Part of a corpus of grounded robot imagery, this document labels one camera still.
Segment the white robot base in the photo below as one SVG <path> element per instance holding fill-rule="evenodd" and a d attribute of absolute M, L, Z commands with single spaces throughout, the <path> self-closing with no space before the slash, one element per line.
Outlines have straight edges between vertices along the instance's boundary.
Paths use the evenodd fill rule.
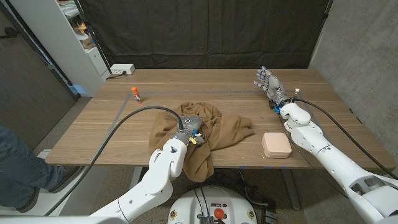
<path fill-rule="evenodd" d="M 204 217 L 214 217 L 214 220 L 217 220 L 216 209 L 224 211 L 224 216 L 221 220 L 225 224 L 257 223 L 253 207 L 240 194 L 219 186 L 204 186 L 202 189 L 203 193 L 200 188 L 194 189 L 174 202 L 170 209 L 168 224 L 199 224 L 202 214 Z"/>

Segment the brown cloth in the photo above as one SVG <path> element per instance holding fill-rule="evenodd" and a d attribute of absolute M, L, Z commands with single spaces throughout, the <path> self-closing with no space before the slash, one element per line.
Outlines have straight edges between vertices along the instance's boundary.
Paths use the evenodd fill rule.
<path fill-rule="evenodd" d="M 174 111 L 180 116 L 203 118 L 204 125 L 199 133 L 202 133 L 206 142 L 201 146 L 189 144 L 183 164 L 188 178 L 195 182 L 203 182 L 213 175 L 214 167 L 210 157 L 212 150 L 236 144 L 253 134 L 253 130 L 249 129 L 251 119 L 237 114 L 222 116 L 215 106 L 208 103 L 183 103 Z M 177 118 L 173 114 L 168 112 L 156 114 L 149 137 L 149 152 L 162 149 L 163 145 L 174 136 L 176 130 Z"/>

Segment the electrical outlet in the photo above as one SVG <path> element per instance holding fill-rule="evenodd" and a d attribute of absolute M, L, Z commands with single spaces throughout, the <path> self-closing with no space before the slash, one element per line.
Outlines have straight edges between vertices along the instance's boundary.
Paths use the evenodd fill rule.
<path fill-rule="evenodd" d="M 120 75 L 123 71 L 126 71 L 126 74 L 131 75 L 135 69 L 133 64 L 113 64 L 111 72 L 113 75 Z"/>

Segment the jeans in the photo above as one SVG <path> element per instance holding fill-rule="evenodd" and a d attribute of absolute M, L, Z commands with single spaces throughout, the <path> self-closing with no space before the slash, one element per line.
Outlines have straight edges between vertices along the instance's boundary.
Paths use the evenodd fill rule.
<path fill-rule="evenodd" d="M 63 177 L 62 166 L 36 157 L 12 131 L 0 125 L 0 205 L 23 207 L 35 187 L 51 189 Z"/>

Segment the glue stick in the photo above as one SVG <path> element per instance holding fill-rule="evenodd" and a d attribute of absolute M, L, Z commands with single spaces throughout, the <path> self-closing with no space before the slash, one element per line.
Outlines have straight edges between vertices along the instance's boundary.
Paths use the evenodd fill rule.
<path fill-rule="evenodd" d="M 137 103 L 142 103 L 141 97 L 139 97 L 137 87 L 131 87 L 132 94 L 136 98 Z"/>

